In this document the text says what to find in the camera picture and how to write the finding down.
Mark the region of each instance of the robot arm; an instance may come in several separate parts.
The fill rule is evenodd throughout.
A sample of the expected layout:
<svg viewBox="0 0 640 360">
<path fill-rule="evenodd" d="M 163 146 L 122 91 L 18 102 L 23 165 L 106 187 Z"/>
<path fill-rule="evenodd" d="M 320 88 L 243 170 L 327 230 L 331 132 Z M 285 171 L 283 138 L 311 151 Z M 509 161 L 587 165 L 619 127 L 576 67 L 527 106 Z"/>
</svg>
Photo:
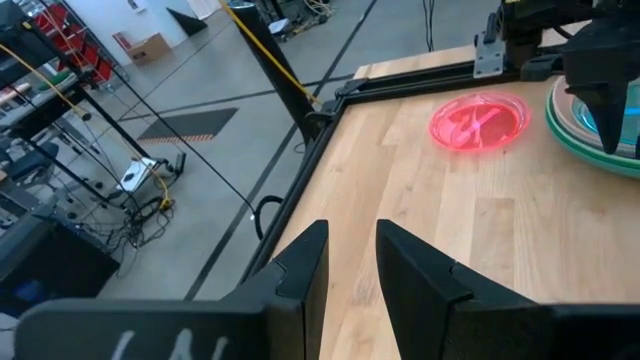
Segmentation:
<svg viewBox="0 0 640 360">
<path fill-rule="evenodd" d="M 605 153 L 614 153 L 627 87 L 640 76 L 640 1 L 603 0 L 594 7 L 592 0 L 503 0 L 493 18 L 506 44 L 505 66 L 520 70 L 524 81 L 563 71 L 567 92 L 587 105 Z M 584 20 L 592 22 L 571 36 L 560 54 L 540 57 L 543 30 Z"/>
</svg>

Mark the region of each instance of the electronic equipment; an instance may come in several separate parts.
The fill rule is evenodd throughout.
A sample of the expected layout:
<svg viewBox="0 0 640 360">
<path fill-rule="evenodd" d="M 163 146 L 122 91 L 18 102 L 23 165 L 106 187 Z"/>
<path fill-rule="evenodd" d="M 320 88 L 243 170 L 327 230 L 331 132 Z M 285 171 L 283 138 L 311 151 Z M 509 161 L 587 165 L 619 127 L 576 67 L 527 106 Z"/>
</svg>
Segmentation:
<svg viewBox="0 0 640 360">
<path fill-rule="evenodd" d="M 0 312 L 19 317 L 44 301 L 97 296 L 119 267 L 102 248 L 50 205 L 21 217 L 0 241 Z"/>
<path fill-rule="evenodd" d="M 12 0 L 0 2 L 0 44 L 16 53 L 34 68 L 48 63 L 56 57 L 52 47 L 43 42 L 44 34 L 31 26 L 31 19 Z M 31 71 L 4 52 L 0 52 L 0 89 L 3 89 Z"/>
</svg>

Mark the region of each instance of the metal bracket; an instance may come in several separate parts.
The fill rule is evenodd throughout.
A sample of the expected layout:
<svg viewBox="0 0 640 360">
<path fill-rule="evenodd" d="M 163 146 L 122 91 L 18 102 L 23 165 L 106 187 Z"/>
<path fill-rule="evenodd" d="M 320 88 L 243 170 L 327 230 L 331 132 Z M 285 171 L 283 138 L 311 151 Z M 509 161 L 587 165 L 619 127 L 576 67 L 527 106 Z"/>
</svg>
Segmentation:
<svg viewBox="0 0 640 360">
<path fill-rule="evenodd" d="M 554 74 L 562 71 L 562 55 L 548 54 L 531 59 L 522 65 L 520 79 L 522 81 L 545 81 Z"/>
<path fill-rule="evenodd" d="M 322 109 L 320 109 L 320 111 L 316 111 L 316 113 L 331 114 L 331 116 L 333 116 L 333 114 L 338 111 L 339 106 L 340 103 L 337 100 L 329 100 L 322 104 Z"/>
<path fill-rule="evenodd" d="M 368 81 L 369 81 L 369 78 L 349 80 L 346 82 L 346 84 L 344 84 L 343 87 L 336 90 L 336 97 L 338 98 L 341 96 L 350 95 L 354 91 L 360 90 L 360 87 L 366 84 Z"/>
<path fill-rule="evenodd" d="M 476 35 L 476 60 L 473 77 L 476 79 L 502 75 L 506 44 L 492 32 L 483 31 Z"/>
<path fill-rule="evenodd" d="M 333 122 L 333 112 L 325 112 L 325 111 L 314 111 L 311 113 L 308 113 L 307 116 L 305 116 L 305 121 L 308 121 L 309 123 L 313 124 L 314 127 L 320 127 L 323 128 L 326 125 L 330 124 Z"/>
</svg>

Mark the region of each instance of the stack of plates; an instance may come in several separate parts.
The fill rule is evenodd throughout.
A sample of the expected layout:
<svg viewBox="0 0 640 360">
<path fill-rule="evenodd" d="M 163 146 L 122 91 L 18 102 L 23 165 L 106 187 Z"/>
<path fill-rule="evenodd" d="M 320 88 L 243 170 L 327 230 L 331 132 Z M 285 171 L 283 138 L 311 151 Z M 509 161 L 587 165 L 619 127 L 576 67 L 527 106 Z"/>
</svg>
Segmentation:
<svg viewBox="0 0 640 360">
<path fill-rule="evenodd" d="M 565 93 L 564 77 L 555 83 L 547 102 L 547 124 L 553 135 L 570 152 L 581 159 L 621 175 L 640 178 L 640 160 L 635 159 L 635 146 L 640 124 L 638 93 L 640 84 L 629 86 L 622 138 L 615 154 L 602 151 L 593 117 L 586 105 Z"/>
</svg>

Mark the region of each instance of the white wall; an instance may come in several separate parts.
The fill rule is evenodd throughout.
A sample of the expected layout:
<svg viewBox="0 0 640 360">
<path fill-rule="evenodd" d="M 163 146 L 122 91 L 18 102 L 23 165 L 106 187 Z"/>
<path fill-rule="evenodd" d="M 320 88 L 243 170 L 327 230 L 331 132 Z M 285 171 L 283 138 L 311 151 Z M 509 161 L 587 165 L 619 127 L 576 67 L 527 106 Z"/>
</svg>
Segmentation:
<svg viewBox="0 0 640 360">
<path fill-rule="evenodd" d="M 166 10 L 171 7 L 186 15 L 193 15 L 186 0 L 138 0 L 146 10 L 136 12 L 127 0 L 66 0 L 96 37 L 123 65 L 131 59 L 113 39 L 113 34 L 125 32 L 131 43 L 160 33 L 169 46 L 175 47 L 187 39 L 187 35 Z"/>
<path fill-rule="evenodd" d="M 147 4 L 158 12 L 168 12 L 166 9 L 171 8 L 179 13 L 195 17 L 195 13 L 187 0 L 147 0 Z"/>
</svg>

